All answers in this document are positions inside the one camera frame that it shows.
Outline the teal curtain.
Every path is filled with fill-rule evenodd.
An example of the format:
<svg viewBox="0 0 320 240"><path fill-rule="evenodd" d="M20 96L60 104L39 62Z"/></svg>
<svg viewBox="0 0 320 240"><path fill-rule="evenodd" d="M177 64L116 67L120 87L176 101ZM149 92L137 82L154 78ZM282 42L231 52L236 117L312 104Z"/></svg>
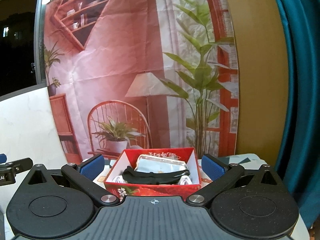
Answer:
<svg viewBox="0 0 320 240"><path fill-rule="evenodd" d="M319 0L276 0L289 90L276 171L307 228L319 217Z"/></svg>

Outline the red strawberry cardboard box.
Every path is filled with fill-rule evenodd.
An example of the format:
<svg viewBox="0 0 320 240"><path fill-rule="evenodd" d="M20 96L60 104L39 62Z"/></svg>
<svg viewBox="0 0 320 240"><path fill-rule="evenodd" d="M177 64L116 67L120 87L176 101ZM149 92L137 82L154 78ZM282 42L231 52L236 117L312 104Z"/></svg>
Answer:
<svg viewBox="0 0 320 240"><path fill-rule="evenodd" d="M124 150L104 180L105 188L125 196L181 196L201 188L193 148Z"/></svg>

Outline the cartoon print table cloth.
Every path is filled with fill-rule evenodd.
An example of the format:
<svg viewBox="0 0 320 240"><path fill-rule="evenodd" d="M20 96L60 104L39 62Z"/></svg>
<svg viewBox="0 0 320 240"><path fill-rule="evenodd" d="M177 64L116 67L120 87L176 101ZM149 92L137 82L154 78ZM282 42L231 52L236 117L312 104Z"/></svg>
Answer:
<svg viewBox="0 0 320 240"><path fill-rule="evenodd" d="M255 154L241 154L240 156L231 157L232 160L235 160L237 163L240 163L246 171L254 170L257 171L261 165L266 164L264 160L258 158ZM94 182L99 186L103 186L103 181L106 178L111 167L115 164L115 160L105 160L105 168L103 172L95 178ZM201 186L206 186L211 182L211 179L203 172L201 159L198 160L198 165L200 169L200 178ZM13 239L14 234L11 230L11 227L7 221L6 215L3 210L1 210L1 239ZM293 239L310 239L309 232L305 226L305 223L301 216L299 216L298 222L291 234Z"/></svg>

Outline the printed living room backdrop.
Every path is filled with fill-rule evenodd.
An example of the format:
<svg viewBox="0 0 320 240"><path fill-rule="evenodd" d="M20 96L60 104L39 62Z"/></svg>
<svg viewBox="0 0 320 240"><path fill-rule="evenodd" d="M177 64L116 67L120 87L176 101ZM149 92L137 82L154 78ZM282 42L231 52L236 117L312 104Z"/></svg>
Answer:
<svg viewBox="0 0 320 240"><path fill-rule="evenodd" d="M233 155L238 57L227 0L45 0L49 100L68 161L127 148Z"/></svg>

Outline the blue cotton pad bag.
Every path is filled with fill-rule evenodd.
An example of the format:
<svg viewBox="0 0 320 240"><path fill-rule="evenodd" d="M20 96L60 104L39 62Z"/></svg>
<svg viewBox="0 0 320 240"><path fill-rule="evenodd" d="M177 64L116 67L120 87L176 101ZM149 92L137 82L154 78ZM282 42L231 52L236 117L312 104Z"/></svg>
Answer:
<svg viewBox="0 0 320 240"><path fill-rule="evenodd" d="M189 170L184 161L142 154L138 157L135 171L144 173L171 173Z"/></svg>

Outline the black eye mask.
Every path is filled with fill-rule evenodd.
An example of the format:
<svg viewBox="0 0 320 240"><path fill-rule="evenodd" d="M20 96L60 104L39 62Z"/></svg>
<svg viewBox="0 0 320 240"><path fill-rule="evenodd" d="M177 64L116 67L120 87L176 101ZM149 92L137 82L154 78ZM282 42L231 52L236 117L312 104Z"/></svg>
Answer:
<svg viewBox="0 0 320 240"><path fill-rule="evenodd" d="M148 185L162 185L162 184L177 184L182 176L189 176L189 170L177 171L171 173L144 173L137 172L131 167L127 167L122 177L130 184L148 184Z"/></svg>

